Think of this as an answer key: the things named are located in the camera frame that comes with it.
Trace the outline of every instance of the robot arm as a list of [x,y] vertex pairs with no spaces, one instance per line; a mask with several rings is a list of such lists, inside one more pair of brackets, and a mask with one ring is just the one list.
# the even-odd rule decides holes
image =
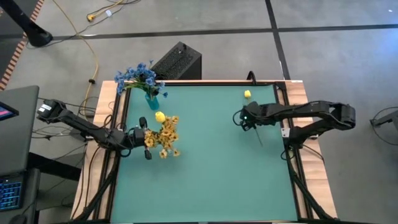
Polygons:
[[247,131],[256,126],[275,125],[276,122],[285,118],[319,117],[321,120],[305,127],[290,128],[284,134],[289,144],[301,146],[310,136],[321,135],[331,129],[349,130],[355,127],[355,109],[350,105],[342,103],[331,103],[327,101],[313,101],[303,105],[284,106],[278,103],[258,105],[253,101],[243,106],[240,112],[239,123],[243,130]]
[[50,123],[65,123],[79,131],[85,138],[92,136],[98,145],[104,149],[120,152],[123,149],[132,149],[144,145],[146,120],[140,118],[141,128],[135,127],[132,134],[126,134],[116,128],[109,129],[95,124],[73,114],[68,110],[65,103],[58,100],[44,100],[43,105],[37,110],[37,118]]

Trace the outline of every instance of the gray floor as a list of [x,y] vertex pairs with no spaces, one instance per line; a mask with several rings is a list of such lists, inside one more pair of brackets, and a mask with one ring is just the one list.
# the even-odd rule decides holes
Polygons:
[[[106,5],[103,0],[58,0],[78,30],[85,16]],[[279,27],[398,24],[393,0],[272,0]],[[52,1],[46,1],[37,19],[54,36],[73,35],[73,29]],[[85,34],[121,34],[203,29],[270,28],[263,0],[142,0],[88,29]],[[379,140],[369,119],[379,110],[397,106],[398,29],[280,33],[291,79],[303,80],[309,100],[349,103],[357,111],[357,127],[330,131],[320,137],[326,171],[338,216],[342,220],[396,223],[398,219],[398,149]],[[258,79],[281,80],[272,33],[188,35],[89,40],[99,58],[98,83],[113,79],[116,70],[158,60],[178,41],[203,54],[203,78],[241,79],[253,70]],[[25,49],[8,88],[40,86],[40,95],[79,104],[84,99],[94,62],[80,40],[43,49]],[[100,85],[92,96],[98,96]],[[35,128],[44,127],[36,122]],[[378,129],[398,143],[391,126]],[[32,141],[32,151],[58,157],[81,143],[71,137]],[[65,158],[80,159],[81,151]],[[44,177],[45,190],[59,179]],[[65,182],[44,195],[42,208],[59,206],[76,183]],[[67,208],[46,211],[41,223],[59,222]]]

